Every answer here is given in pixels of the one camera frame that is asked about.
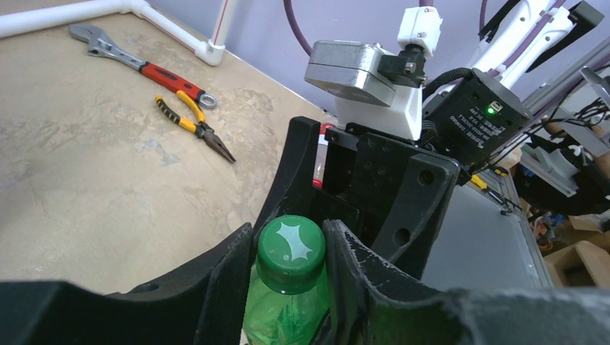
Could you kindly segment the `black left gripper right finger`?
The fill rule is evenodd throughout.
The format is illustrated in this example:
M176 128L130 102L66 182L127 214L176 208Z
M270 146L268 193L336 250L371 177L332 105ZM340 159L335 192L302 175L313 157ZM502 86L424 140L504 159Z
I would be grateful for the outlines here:
M325 221L323 344L607 344L609 293L593 288L427 287Z

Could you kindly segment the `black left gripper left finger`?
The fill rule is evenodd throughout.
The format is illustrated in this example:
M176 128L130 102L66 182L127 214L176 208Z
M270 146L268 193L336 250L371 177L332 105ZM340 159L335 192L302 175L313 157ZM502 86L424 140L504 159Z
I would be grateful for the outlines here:
M238 344L253 230L128 293L99 295L65 281L1 284L3 344Z

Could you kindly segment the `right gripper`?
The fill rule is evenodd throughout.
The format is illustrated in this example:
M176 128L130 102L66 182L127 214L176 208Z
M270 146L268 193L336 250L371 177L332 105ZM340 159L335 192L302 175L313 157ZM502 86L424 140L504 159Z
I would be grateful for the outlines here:
M318 224L339 219L376 254L420 280L459 164L367 127L332 127L325 135L323 186L314 192L320 125L304 116L290 120L255 238L279 216L309 215Z

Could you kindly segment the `green plastic bottle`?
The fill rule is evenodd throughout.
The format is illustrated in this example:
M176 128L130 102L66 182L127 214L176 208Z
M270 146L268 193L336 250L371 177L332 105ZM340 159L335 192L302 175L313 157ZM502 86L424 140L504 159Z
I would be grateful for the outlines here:
M285 215L261 231L242 330L249 344L309 344L329 307L326 240L312 220Z

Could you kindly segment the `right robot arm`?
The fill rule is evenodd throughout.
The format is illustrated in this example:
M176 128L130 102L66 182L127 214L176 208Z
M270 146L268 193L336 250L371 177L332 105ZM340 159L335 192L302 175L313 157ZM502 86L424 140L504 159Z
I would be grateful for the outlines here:
M293 118L259 234L285 215L339 219L372 250L421 277L456 185L496 164L532 121L510 90L522 74L582 37L601 13L580 2L508 1L480 34L474 65L432 81L424 72L441 17L431 1L407 9L398 54L378 45L320 40L305 79L336 100L340 125L314 184L321 124Z

